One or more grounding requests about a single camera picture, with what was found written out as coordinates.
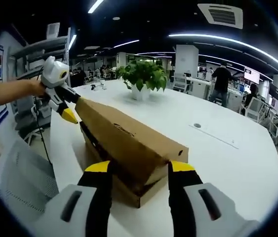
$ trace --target ceiling vent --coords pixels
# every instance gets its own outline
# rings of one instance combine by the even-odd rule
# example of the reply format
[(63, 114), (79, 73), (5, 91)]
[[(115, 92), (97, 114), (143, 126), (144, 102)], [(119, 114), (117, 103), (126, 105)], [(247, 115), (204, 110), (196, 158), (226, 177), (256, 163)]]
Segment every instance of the ceiling vent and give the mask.
[(243, 10), (235, 6), (221, 4), (198, 4), (210, 24), (243, 29)]

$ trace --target office desk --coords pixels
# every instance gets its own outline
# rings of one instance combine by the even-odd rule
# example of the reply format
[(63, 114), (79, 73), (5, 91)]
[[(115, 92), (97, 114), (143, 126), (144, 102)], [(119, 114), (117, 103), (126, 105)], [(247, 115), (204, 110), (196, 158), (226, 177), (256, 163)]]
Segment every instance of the office desk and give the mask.
[[(229, 109), (166, 89), (146, 102), (131, 99), (120, 80), (107, 90), (75, 88), (83, 97), (113, 106), (163, 135), (189, 147), (189, 163), (203, 182), (229, 196), (246, 219), (262, 221), (278, 198), (278, 154), (267, 130)], [(52, 111), (50, 158), (59, 190), (77, 184), (86, 168), (85, 141), (78, 124)], [(168, 187), (140, 209), (113, 201), (108, 236), (172, 237)]]

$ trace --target shelf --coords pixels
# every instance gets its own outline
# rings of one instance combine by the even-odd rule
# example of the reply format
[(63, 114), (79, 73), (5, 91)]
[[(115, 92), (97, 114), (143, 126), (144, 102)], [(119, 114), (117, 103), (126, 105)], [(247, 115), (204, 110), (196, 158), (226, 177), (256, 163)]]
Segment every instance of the shelf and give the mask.
[(56, 48), (56, 47), (61, 47), (61, 46), (64, 47), (66, 44), (67, 38), (68, 38), (67, 36), (62, 36), (62, 37), (58, 37), (58, 38), (54, 38), (54, 39), (47, 39), (47, 40), (45, 39), (43, 41), (30, 44), (30, 45), (22, 48), (21, 50), (11, 53), (11, 56), (18, 59), (18, 58), (24, 57), (28, 54), (31, 54), (31, 53), (39, 51), (39, 50)]
[(41, 70), (41, 68), (36, 68), (36, 69), (30, 70), (30, 71), (24, 73), (23, 75), (21, 75), (20, 77), (18, 77), (17, 80), (30, 79), (32, 77), (38, 76), (40, 70)]
[(41, 55), (37, 55), (35, 57), (28, 57), (28, 63), (32, 63), (32, 62), (35, 62), (37, 60), (40, 60), (40, 59), (47, 59), (49, 56), (59, 56), (59, 55), (64, 55), (65, 53), (65, 49), (60, 49), (60, 50), (56, 50), (56, 51), (52, 51), (52, 52), (48, 52), (48, 53), (44, 53), (44, 54), (41, 54)]

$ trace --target brown cardboard box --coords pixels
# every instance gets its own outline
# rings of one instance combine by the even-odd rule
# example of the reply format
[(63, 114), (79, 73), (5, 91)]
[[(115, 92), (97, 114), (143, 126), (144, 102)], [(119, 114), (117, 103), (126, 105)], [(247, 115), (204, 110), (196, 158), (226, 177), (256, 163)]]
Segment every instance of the brown cardboard box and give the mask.
[[(98, 144), (96, 139), (92, 137), (92, 134), (89, 133), (88, 128), (83, 124), (80, 123), (80, 129), (83, 133), (85, 142), (86, 142), (86, 152), (88, 159), (91, 159), (91, 162), (101, 162), (104, 160), (112, 160), (112, 158), (102, 149), (102, 147)], [(153, 184), (145, 185), (140, 190), (136, 187), (129, 187), (131, 182), (123, 182), (119, 179), (117, 175), (113, 175), (113, 190), (112, 194), (114, 199), (117, 199), (125, 204), (134, 206), (136, 208), (140, 208), (144, 205), (148, 200), (150, 200), (157, 191), (166, 185), (168, 181), (167, 176), (161, 178), (159, 181), (154, 182)]]
[(165, 177), (168, 160), (188, 162), (187, 147), (113, 107), (80, 98), (75, 110), (102, 150), (120, 165), (122, 176), (127, 176), (122, 180), (130, 180), (134, 189)]

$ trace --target black cable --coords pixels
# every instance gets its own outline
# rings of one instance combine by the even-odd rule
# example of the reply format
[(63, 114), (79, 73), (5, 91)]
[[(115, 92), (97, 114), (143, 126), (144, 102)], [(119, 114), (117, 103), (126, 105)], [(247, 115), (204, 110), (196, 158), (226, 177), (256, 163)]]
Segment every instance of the black cable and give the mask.
[[(40, 76), (40, 73), (42, 72), (42, 69), (43, 67), (41, 67), (40, 71), (39, 71), (39, 74), (38, 74), (38, 77), (37, 77), (37, 80), (39, 79), (39, 76)], [(44, 142), (44, 138), (43, 138), (43, 135), (42, 135), (42, 132), (41, 132), (41, 127), (39, 125), (39, 115), (38, 115), (38, 103), (37, 103), (37, 98), (35, 97), (35, 102), (36, 102), (36, 116), (37, 116), (37, 125), (38, 125), (38, 129), (39, 129), (39, 132), (40, 132), (40, 135), (41, 135), (41, 140), (43, 142), (43, 146), (44, 146), (44, 149), (45, 149), (45, 153), (46, 153), (46, 157), (49, 161), (49, 163), (52, 165), (51, 161), (50, 161), (50, 158), (49, 158), (49, 154), (48, 154), (48, 151), (46, 149), (46, 145), (45, 145), (45, 142)]]

